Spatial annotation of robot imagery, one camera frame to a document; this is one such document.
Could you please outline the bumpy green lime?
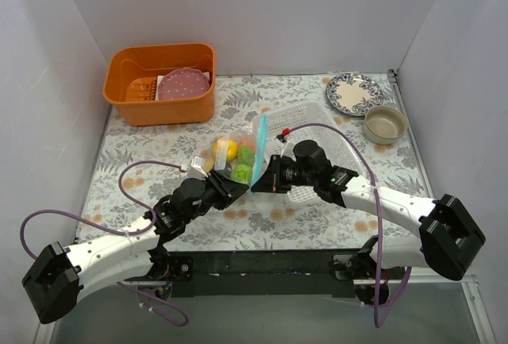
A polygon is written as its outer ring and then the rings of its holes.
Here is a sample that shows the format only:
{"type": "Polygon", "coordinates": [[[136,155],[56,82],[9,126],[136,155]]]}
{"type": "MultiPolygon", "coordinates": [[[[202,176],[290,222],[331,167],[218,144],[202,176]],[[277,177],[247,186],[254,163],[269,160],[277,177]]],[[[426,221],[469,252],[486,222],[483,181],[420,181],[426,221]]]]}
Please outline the bumpy green lime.
{"type": "Polygon", "coordinates": [[[238,183],[250,184],[252,179],[252,166],[237,164],[231,172],[231,179],[238,183]]]}

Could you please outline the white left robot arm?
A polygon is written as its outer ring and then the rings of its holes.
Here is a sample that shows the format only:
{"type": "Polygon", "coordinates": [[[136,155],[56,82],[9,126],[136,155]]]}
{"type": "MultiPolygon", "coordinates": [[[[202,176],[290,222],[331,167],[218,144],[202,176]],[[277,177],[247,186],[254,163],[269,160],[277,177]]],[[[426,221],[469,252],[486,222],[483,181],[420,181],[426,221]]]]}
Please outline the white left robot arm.
{"type": "Polygon", "coordinates": [[[84,297],[123,280],[173,280],[179,265],[164,244],[209,209],[224,210],[248,189],[211,171],[203,180],[185,179],[132,223],[132,233],[105,234],[68,247],[47,245],[21,281],[40,322],[61,319],[84,297]]]}

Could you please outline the clear zip top bag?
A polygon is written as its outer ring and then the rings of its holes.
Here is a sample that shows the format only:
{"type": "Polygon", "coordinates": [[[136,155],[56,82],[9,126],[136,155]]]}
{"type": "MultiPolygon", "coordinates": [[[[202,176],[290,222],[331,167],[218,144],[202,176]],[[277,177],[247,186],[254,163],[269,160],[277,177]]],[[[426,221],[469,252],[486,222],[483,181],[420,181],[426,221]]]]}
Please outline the clear zip top bag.
{"type": "Polygon", "coordinates": [[[267,116],[262,115],[225,136],[216,137],[207,153],[196,157],[202,173],[212,170],[241,184],[252,186],[265,162],[267,116]]]}

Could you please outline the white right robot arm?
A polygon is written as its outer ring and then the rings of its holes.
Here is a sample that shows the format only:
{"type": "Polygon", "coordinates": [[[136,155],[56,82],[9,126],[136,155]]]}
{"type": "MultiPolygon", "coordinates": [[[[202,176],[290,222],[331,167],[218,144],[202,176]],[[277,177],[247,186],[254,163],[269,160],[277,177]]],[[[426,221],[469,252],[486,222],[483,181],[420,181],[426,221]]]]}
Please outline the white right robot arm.
{"type": "Polygon", "coordinates": [[[311,187],[327,203],[381,214],[412,233],[412,238],[400,244],[388,245],[379,239],[367,247],[359,267],[368,278],[377,278],[394,267],[429,267],[449,280],[462,280],[486,242],[455,196],[431,199],[374,187],[357,172],[331,164],[325,151],[311,140],[299,142],[293,153],[293,157],[272,156],[252,191],[285,194],[293,187],[311,187]]]}

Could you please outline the green avocado half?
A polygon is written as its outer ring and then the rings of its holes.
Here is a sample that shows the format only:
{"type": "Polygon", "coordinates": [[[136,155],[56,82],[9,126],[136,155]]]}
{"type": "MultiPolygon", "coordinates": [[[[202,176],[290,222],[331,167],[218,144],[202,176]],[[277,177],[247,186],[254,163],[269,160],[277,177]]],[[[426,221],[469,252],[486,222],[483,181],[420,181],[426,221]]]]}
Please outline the green avocado half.
{"type": "Polygon", "coordinates": [[[237,163],[253,166],[256,161],[255,152],[247,145],[239,145],[237,149],[237,163]]]}

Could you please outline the orange tangerine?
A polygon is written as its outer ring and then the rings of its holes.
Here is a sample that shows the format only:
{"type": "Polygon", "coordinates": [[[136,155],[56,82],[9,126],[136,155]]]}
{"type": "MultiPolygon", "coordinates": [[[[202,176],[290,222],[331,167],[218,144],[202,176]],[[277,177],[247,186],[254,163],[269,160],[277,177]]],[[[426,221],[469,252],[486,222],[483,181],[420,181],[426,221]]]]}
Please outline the orange tangerine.
{"type": "Polygon", "coordinates": [[[255,143],[250,138],[245,138],[241,142],[242,145],[247,145],[250,149],[255,148],[255,143]]]}

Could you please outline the yellow lemon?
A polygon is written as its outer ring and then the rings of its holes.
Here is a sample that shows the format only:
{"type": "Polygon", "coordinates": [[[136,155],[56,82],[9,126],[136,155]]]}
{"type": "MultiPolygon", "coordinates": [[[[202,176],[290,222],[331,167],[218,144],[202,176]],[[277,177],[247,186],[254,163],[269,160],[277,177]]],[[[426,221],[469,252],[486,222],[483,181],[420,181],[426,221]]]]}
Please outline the yellow lemon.
{"type": "MultiPolygon", "coordinates": [[[[216,140],[213,144],[214,157],[217,156],[218,146],[219,146],[219,143],[218,143],[218,140],[216,140]]],[[[226,160],[228,162],[230,162],[230,161],[234,160],[236,156],[237,156],[237,143],[234,140],[229,140],[228,148],[226,150],[226,160]]]]}

